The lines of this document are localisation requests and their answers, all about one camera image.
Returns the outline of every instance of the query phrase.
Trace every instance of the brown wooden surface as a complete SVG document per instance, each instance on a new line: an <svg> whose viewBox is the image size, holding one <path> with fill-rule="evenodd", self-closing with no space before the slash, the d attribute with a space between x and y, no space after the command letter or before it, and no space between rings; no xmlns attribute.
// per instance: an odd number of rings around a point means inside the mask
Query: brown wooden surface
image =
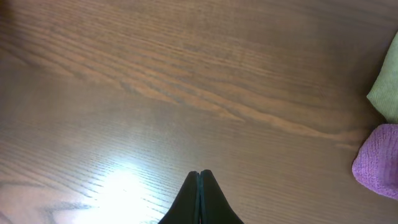
<svg viewBox="0 0 398 224"><path fill-rule="evenodd" d="M0 223L157 223L211 169L245 223L397 223L351 163L396 0L0 0Z"/></svg>

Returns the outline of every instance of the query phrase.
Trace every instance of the fabric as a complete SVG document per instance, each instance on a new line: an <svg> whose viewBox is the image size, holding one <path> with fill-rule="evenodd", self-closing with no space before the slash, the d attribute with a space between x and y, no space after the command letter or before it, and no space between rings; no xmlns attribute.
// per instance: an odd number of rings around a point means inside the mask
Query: fabric
<svg viewBox="0 0 398 224"><path fill-rule="evenodd" d="M392 41L368 99L389 123L398 124L398 34Z"/></svg>
<svg viewBox="0 0 398 224"><path fill-rule="evenodd" d="M382 124L365 141L353 164L355 179L398 200L398 124Z"/></svg>

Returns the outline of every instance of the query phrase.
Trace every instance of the washcloth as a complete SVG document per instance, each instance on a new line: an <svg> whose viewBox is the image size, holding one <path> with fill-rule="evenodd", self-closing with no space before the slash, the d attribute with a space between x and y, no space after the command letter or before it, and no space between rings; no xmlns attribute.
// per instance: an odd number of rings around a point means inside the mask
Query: washcloth
<svg viewBox="0 0 398 224"><path fill-rule="evenodd" d="M353 164L355 179L398 200L398 124L382 124L365 141Z"/></svg>
<svg viewBox="0 0 398 224"><path fill-rule="evenodd" d="M391 43L368 99L388 123L398 124L398 34Z"/></svg>

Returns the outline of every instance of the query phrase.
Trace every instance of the dark object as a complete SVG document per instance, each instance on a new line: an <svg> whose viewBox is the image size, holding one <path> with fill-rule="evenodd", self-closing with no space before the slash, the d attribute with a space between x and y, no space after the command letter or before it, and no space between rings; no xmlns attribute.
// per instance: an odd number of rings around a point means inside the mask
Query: dark object
<svg viewBox="0 0 398 224"><path fill-rule="evenodd" d="M241 224L229 206L213 173L189 172L170 210L159 224Z"/></svg>

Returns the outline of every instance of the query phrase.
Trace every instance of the purple cloth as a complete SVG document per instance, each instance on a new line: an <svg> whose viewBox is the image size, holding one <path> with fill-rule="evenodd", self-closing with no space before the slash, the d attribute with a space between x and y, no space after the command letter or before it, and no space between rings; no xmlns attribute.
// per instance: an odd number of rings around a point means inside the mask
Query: purple cloth
<svg viewBox="0 0 398 224"><path fill-rule="evenodd" d="M353 164L355 179L398 200L398 124L382 124L365 141Z"/></svg>

